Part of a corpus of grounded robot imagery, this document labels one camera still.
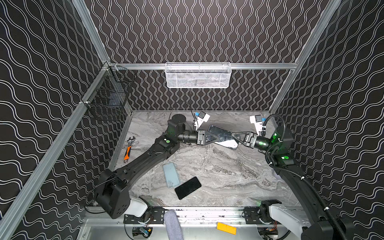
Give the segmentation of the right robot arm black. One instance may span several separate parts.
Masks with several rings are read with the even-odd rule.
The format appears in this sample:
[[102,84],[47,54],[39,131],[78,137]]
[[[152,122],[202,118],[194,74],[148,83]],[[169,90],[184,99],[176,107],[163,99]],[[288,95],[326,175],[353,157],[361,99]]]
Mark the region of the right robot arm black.
[[289,212],[281,204],[268,204],[267,221],[277,221],[301,240],[350,240],[353,223],[337,216],[320,195],[290,153],[294,141],[292,131],[277,127],[270,138],[253,132],[235,132],[232,137],[240,144],[264,152],[267,165],[291,188],[303,207],[308,220]]

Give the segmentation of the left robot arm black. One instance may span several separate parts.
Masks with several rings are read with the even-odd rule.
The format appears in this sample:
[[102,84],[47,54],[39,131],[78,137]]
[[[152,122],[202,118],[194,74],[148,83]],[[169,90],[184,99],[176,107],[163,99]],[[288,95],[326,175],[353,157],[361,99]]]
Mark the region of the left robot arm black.
[[132,186],[149,170],[173,155],[181,143],[204,146],[220,139],[206,130],[189,130],[187,125],[184,115],[172,116],[165,132],[146,152],[129,164],[114,171],[107,169],[100,175],[95,187],[95,200],[112,219],[120,217],[129,208]]

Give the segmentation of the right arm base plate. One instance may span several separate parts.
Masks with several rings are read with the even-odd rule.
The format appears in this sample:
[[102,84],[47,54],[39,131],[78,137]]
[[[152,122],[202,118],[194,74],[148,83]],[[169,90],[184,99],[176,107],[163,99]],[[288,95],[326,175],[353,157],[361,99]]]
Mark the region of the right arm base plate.
[[245,207],[241,216],[247,225],[274,225],[280,222],[273,220],[270,215],[270,206]]

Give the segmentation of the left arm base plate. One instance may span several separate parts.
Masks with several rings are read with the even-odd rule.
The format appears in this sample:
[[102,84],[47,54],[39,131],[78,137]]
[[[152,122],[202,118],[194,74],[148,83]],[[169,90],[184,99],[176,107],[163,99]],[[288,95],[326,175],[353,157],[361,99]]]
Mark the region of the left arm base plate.
[[149,207],[141,217],[125,215],[124,223],[131,225],[162,225],[166,210],[162,207]]

